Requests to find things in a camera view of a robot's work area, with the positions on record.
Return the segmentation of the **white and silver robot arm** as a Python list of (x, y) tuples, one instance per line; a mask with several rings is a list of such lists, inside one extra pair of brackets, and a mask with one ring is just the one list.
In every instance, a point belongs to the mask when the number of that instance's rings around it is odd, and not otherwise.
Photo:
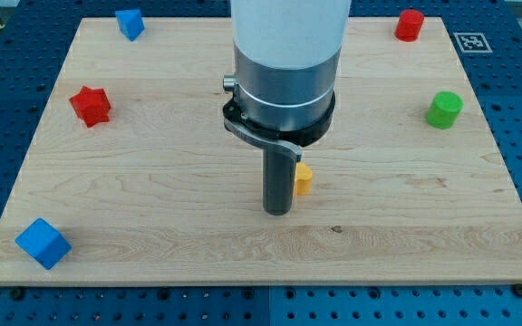
[(263, 151), (263, 208), (292, 207), (303, 149), (329, 129), (350, 0), (232, 0), (225, 129)]

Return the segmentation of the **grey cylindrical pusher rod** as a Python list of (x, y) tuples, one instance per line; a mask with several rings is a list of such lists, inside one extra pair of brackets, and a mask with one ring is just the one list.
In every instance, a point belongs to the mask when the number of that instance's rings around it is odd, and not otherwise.
[(288, 213), (293, 203), (297, 160), (290, 154), (263, 152), (263, 208), (273, 216)]

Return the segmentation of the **black flange with grey bracket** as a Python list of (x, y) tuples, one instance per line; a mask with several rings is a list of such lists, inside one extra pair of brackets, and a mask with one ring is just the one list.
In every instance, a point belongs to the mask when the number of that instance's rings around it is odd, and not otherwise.
[(322, 118), (309, 127), (292, 131), (267, 129), (251, 119), (245, 119), (244, 112), (234, 98), (223, 106), (222, 113), (225, 129), (239, 139), (256, 148), (285, 155), (294, 162), (299, 162), (302, 159), (303, 147), (314, 144), (329, 130), (335, 104), (336, 98), (333, 93)]

